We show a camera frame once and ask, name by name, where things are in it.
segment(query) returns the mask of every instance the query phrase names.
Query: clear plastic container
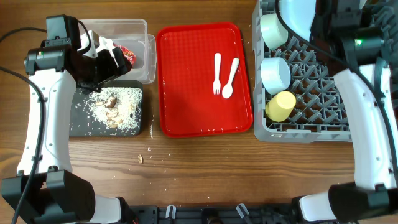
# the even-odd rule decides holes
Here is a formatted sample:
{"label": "clear plastic container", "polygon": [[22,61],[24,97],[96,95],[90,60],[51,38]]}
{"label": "clear plastic container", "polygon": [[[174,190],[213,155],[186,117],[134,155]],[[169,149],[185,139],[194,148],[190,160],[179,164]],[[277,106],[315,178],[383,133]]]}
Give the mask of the clear plastic container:
{"label": "clear plastic container", "polygon": [[127,47],[137,56],[130,72],[117,80],[138,80],[150,84],[156,74],[156,41],[147,33],[147,22],[143,19],[82,19],[87,30],[112,39],[115,44]]}

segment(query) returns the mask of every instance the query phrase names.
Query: wooden table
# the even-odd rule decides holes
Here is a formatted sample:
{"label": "wooden table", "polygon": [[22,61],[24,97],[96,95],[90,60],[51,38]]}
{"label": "wooden table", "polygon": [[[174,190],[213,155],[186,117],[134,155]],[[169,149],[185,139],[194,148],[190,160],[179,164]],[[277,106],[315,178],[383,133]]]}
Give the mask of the wooden table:
{"label": "wooden table", "polygon": [[[45,17],[66,14],[79,19],[140,18],[148,33],[163,27],[230,21],[243,33],[251,89],[254,88],[251,14],[255,1],[114,1],[58,3],[57,0],[3,0],[0,35],[19,27],[45,28]],[[21,32],[1,43],[0,64],[21,74],[24,57],[46,36]],[[206,138],[170,139],[160,130],[157,81],[144,85],[142,132],[134,138],[71,138],[70,159],[76,175],[97,194],[122,196],[130,205],[259,205],[289,202],[292,197],[325,191],[353,181],[351,143],[276,144],[260,142],[253,128],[245,133]],[[28,85],[0,74],[0,178],[16,174],[29,116]],[[149,130],[154,115],[153,139]],[[139,164],[137,156],[144,156]],[[0,223],[13,209],[0,199]],[[383,217],[363,223],[394,223]]]}

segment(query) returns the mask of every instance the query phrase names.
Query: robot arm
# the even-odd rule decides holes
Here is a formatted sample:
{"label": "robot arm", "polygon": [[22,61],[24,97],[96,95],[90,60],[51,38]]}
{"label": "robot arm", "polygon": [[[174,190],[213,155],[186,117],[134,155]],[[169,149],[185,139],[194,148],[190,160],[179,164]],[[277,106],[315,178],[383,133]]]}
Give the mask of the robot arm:
{"label": "robot arm", "polygon": [[[38,96],[31,87],[24,153],[17,177],[4,179],[1,192],[16,209],[21,189],[25,188],[28,176],[34,175],[32,187],[28,189],[31,196],[23,201],[19,213],[26,223],[125,223],[134,217],[126,209],[128,205],[123,198],[95,195],[89,182],[72,174],[68,140],[76,84],[95,87],[127,73],[132,67],[112,40],[99,37],[93,31],[80,37],[77,22],[68,16],[48,17],[48,39],[44,47],[30,50],[25,60],[29,79],[45,98],[40,161],[36,172],[31,174],[40,125]],[[88,51],[80,55],[78,49],[86,49],[90,44]],[[47,188],[41,189],[44,182]]]}
{"label": "robot arm", "polygon": [[[353,140],[355,183],[333,185],[328,192],[295,198],[293,205],[300,214],[298,219],[300,222],[335,219],[352,222],[390,214],[398,209],[394,207],[398,198],[395,193],[396,170],[393,168],[397,149],[391,149],[389,144],[380,106],[387,113],[395,147],[398,133],[390,95],[391,71],[376,63],[386,56],[380,31],[378,28],[360,29],[363,18],[361,10],[357,9],[363,7],[364,1],[311,0],[305,9],[297,10],[303,7],[300,3],[279,3],[281,17],[288,27],[311,43],[319,41],[317,38],[320,37],[330,47],[327,50],[331,54],[358,68],[372,87],[386,97],[382,99],[383,105],[378,105],[369,87],[350,69],[334,75],[335,85],[345,103]],[[322,9],[322,6],[329,8],[322,15],[316,15],[315,9]],[[331,27],[322,29],[320,23]],[[341,67],[334,65],[331,63],[329,68]]]}

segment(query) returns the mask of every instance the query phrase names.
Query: white plastic fork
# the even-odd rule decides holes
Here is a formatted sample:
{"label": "white plastic fork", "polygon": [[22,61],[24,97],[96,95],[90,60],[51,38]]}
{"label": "white plastic fork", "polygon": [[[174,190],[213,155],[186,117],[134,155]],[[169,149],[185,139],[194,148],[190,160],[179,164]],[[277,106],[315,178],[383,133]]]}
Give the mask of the white plastic fork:
{"label": "white plastic fork", "polygon": [[221,54],[216,53],[214,55],[214,67],[216,71],[216,78],[213,82],[213,94],[219,95],[221,90],[221,83],[220,83],[220,65],[221,65]]}

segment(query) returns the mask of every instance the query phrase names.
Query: spoon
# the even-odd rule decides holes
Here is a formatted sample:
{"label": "spoon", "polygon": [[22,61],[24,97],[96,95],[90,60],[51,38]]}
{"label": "spoon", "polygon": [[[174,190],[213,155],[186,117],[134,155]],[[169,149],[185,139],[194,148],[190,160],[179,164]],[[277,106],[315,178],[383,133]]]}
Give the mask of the spoon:
{"label": "spoon", "polygon": [[223,88],[223,97],[228,99],[231,97],[233,89],[232,89],[232,81],[234,80],[236,70],[238,69],[239,59],[234,58],[232,61],[231,72],[229,73],[228,83]]}

